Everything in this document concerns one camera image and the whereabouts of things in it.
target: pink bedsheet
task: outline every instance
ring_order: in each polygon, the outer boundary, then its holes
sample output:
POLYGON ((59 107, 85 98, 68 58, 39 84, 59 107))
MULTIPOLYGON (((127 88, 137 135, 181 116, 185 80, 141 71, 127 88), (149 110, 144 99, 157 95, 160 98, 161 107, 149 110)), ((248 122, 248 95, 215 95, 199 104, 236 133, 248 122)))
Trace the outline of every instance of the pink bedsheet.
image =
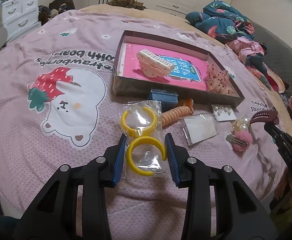
MULTIPOLYGON (((67 11, 0 52, 0 196, 19 211, 60 165, 85 165, 118 142, 116 104, 134 100, 115 97, 111 89, 114 56, 124 30, 210 50, 232 69, 246 98, 237 107, 238 117, 250 118, 273 106, 228 47, 154 20, 67 11)), ((210 111, 210 106, 194 108, 210 111)), ((262 199, 275 188, 285 164, 262 124, 252 125, 253 145, 242 157, 224 139, 230 129, 230 122, 220 122, 217 136, 193 147, 187 146, 182 122, 164 133, 172 133, 177 145, 206 165, 232 166, 262 199)), ((186 198, 187 189, 176 188, 170 177, 123 179, 116 189, 106 190, 113 239, 180 239, 186 198)))

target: drawer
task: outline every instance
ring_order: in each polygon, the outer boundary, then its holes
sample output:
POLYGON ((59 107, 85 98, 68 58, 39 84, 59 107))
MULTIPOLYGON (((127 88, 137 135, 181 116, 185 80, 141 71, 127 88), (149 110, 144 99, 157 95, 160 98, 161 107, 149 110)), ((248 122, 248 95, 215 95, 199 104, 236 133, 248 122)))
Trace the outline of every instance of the drawer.
POLYGON ((5 27, 8 31, 7 40, 9 40, 17 33, 23 31, 30 25, 36 23, 38 21, 38 14, 38 8, 35 8, 17 19, 4 23, 3 27, 5 27))
POLYGON ((13 36, 10 40, 7 41, 7 44, 9 44, 10 42, 13 42, 15 40, 21 39, 23 37, 25 37, 27 34, 31 33, 32 31, 34 31, 35 29, 41 27, 41 22, 37 22, 33 25, 28 26, 26 29, 24 29, 23 31, 17 33, 15 36, 13 36))
POLYGON ((173 3, 173 2, 168 2, 168 1, 165 1, 165 0, 160 0, 159 4, 157 4, 157 5, 161 6, 161 7, 164 7, 164 8, 167 8, 167 9, 171 9, 171 10, 174 10, 174 11, 185 13, 185 14, 188 14, 189 12, 193 11, 192 9, 189 9, 189 8, 187 8, 185 6, 180 5, 180 4, 173 3))
POLYGON ((22 2, 21 0, 14 0, 2 5, 2 22, 5 23, 14 18, 19 17, 22 14, 22 2))
POLYGON ((22 0, 22 13, 38 7, 38 0, 22 0))
POLYGON ((177 12, 177 11, 174 11, 174 10, 170 10, 170 9, 167 9, 167 8, 163 8, 163 7, 160 7, 160 6, 156 6, 156 11, 169 13, 169 14, 181 17, 183 19, 185 19, 185 16, 186 16, 186 14, 184 14, 184 13, 180 13, 180 12, 177 12))

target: blanket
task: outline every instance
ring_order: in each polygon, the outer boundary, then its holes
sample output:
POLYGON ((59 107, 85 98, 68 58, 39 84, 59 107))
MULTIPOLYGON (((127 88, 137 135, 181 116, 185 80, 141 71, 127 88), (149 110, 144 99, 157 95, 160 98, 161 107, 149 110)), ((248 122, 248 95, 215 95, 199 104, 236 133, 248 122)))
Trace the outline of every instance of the blanket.
MULTIPOLYGON (((155 20, 66 11, 0 52, 0 196, 19 211, 25 211, 60 165, 86 165, 118 143, 122 130, 117 104, 138 100, 112 92, 114 56, 124 30, 209 50, 234 73, 245 96, 236 108, 238 117, 250 119, 274 106, 269 93, 228 47, 155 20)), ((211 107, 195 104, 194 111, 211 112, 211 107)), ((252 125, 254 141, 242 156, 225 140, 230 122, 217 123, 215 137, 192 147, 182 127, 176 122, 163 132, 170 132, 176 145, 206 165, 232 166, 259 199, 278 184, 285 163, 263 124, 252 125)), ((161 178, 122 179, 115 189, 105 189, 105 195, 112 239, 181 238, 187 189, 178 189, 169 173, 161 178)), ((212 232, 214 208, 212 201, 212 232)), ((80 220, 77 228, 80 231, 80 220)))
POLYGON ((254 41, 254 27, 246 16, 223 1, 214 1, 203 12, 187 14, 186 19, 195 28, 227 44, 243 65, 271 90, 263 64, 264 50, 254 41))

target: earring card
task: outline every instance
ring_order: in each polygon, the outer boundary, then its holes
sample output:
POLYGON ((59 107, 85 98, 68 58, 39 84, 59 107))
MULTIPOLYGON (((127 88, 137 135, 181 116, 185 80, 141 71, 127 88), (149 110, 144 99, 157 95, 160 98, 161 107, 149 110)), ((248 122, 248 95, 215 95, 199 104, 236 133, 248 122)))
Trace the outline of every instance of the earring card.
POLYGON ((236 120, 234 110, 227 105, 212 105, 215 118, 219 122, 236 120))

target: orange spiral hair tie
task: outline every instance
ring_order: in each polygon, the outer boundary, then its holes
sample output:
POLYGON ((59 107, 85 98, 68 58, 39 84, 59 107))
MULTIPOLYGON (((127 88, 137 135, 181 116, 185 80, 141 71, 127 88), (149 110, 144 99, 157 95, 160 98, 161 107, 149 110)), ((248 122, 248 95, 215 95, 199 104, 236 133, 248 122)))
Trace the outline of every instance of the orange spiral hair tie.
POLYGON ((174 122, 177 118, 191 115, 194 112, 193 108, 188 106, 178 106, 167 112, 162 113, 162 127, 174 122))

